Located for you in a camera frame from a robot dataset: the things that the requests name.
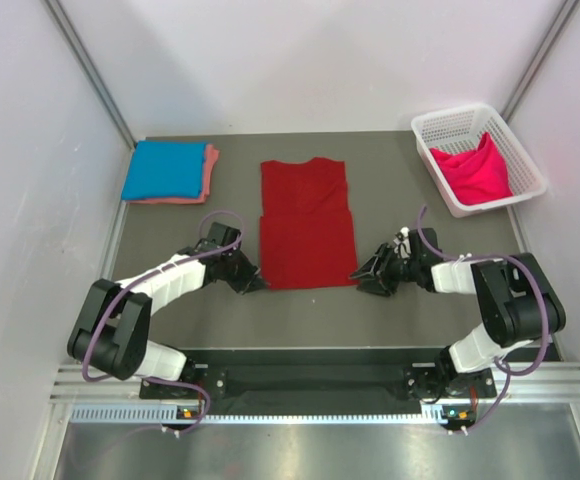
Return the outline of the red t-shirt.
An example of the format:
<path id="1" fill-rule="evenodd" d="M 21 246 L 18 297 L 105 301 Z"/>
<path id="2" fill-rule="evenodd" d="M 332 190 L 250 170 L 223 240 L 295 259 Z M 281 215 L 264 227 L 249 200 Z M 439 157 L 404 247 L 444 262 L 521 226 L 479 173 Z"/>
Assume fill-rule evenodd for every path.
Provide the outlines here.
<path id="1" fill-rule="evenodd" d="M 354 286 L 354 221 L 346 166 L 315 157 L 261 164 L 260 263 L 272 290 Z"/>

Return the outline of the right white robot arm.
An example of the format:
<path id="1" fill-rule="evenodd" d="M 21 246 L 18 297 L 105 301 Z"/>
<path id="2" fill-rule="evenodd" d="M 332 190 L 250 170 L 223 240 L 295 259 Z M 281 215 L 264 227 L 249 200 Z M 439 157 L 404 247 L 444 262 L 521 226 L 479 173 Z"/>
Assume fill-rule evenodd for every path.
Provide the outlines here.
<path id="1" fill-rule="evenodd" d="M 451 257 L 439 249 L 432 228 L 402 228 L 350 277 L 358 290 L 381 297 L 413 283 L 430 293 L 476 298 L 480 324 L 443 348 L 431 371 L 407 380 L 410 395 L 425 403 L 465 394 L 484 382 L 492 365 L 510 377 L 533 373 L 550 336 L 566 324 L 565 309 L 533 254 Z M 533 342 L 540 344 L 535 360 L 519 372 L 512 369 L 507 355 Z"/>

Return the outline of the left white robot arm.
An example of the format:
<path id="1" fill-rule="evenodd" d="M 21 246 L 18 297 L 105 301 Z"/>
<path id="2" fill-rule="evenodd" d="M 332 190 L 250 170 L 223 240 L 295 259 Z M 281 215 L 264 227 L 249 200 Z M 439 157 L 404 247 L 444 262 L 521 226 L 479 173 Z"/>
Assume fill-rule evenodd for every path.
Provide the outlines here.
<path id="1" fill-rule="evenodd" d="M 242 232 L 214 222 L 205 237 L 137 276 L 99 279 L 89 288 L 67 343 L 89 383 L 132 377 L 175 396 L 199 392 L 194 362 L 149 339 L 152 317 L 180 297 L 224 282 L 237 294 L 267 288 L 241 250 Z"/>

